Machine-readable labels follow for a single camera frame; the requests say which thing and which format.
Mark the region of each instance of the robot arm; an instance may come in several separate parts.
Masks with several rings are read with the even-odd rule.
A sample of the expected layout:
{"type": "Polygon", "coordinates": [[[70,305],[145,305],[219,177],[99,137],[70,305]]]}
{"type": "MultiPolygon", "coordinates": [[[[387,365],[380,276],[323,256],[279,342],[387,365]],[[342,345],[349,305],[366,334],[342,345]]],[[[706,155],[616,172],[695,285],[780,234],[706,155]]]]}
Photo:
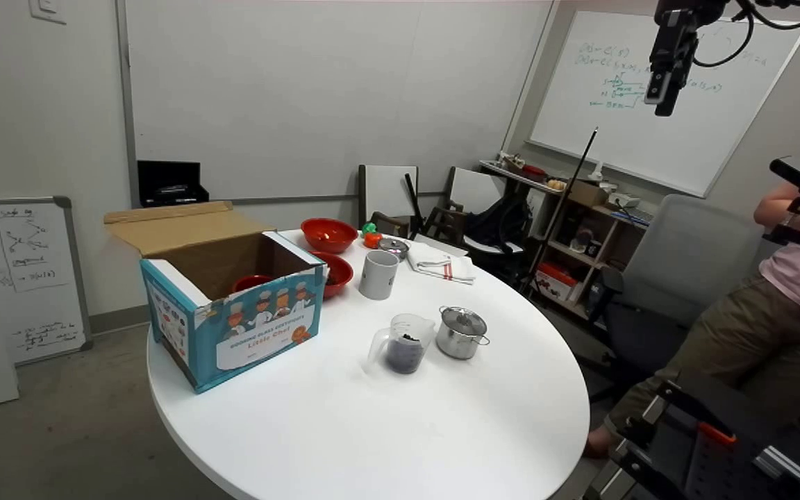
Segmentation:
{"type": "MultiPolygon", "coordinates": [[[[758,13],[758,6],[774,6],[774,9],[790,9],[800,6],[800,0],[737,0],[740,13],[737,20],[748,20],[749,26],[760,20],[769,27],[800,27],[798,26],[774,26],[767,17],[758,13]]],[[[655,42],[649,53],[649,83],[648,83],[648,106],[655,106],[659,117],[670,117],[676,112],[679,91],[685,83],[688,67],[695,65],[698,55],[698,27],[712,26],[724,13],[727,0],[659,0],[655,6],[655,42]]]]}

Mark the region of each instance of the gray floor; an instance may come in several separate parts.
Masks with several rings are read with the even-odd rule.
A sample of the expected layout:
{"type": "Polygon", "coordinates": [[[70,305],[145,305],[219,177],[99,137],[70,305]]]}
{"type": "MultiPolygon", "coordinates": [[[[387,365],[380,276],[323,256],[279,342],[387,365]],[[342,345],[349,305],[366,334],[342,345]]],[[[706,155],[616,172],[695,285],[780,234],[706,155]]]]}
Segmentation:
{"type": "MultiPolygon", "coordinates": [[[[85,353],[20,366],[20,399],[0,406],[0,500],[219,500],[155,420],[145,326],[95,337],[85,353]]],[[[583,498],[583,462],[555,495],[583,498]]]]}

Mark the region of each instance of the person's arm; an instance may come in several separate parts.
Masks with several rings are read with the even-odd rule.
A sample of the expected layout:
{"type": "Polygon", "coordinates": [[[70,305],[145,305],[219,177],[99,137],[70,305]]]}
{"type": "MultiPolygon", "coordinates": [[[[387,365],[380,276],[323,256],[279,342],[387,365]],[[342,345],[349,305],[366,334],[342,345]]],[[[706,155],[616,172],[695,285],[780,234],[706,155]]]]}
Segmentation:
{"type": "Polygon", "coordinates": [[[767,192],[756,206],[756,222],[767,230],[772,230],[774,226],[790,226],[800,230],[800,213],[790,212],[794,198],[800,198],[800,192],[792,184],[780,184],[779,188],[767,192]]]}

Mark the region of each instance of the wall outlet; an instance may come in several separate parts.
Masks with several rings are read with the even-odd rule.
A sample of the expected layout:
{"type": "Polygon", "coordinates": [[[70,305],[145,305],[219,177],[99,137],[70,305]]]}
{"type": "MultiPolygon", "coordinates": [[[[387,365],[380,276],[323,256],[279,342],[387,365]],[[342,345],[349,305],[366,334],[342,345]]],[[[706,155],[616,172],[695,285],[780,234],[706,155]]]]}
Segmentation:
{"type": "Polygon", "coordinates": [[[65,0],[31,0],[31,17],[67,26],[67,6],[65,0]]]}

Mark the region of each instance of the round white table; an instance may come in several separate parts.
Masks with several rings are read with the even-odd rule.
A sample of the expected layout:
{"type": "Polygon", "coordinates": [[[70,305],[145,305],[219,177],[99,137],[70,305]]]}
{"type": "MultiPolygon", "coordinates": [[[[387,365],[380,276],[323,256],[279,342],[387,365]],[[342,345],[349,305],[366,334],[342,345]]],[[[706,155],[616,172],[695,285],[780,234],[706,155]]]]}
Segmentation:
{"type": "Polygon", "coordinates": [[[390,301],[355,285],[366,248],[344,259],[354,280],[323,305],[319,337],[195,394],[170,353],[147,340],[155,409],[195,466],[234,498],[262,500],[542,500],[580,459],[588,392],[558,331],[502,280],[410,273],[390,301]],[[365,369],[398,313],[440,322],[463,305],[488,326],[473,360],[433,340],[408,377],[365,369]]]}

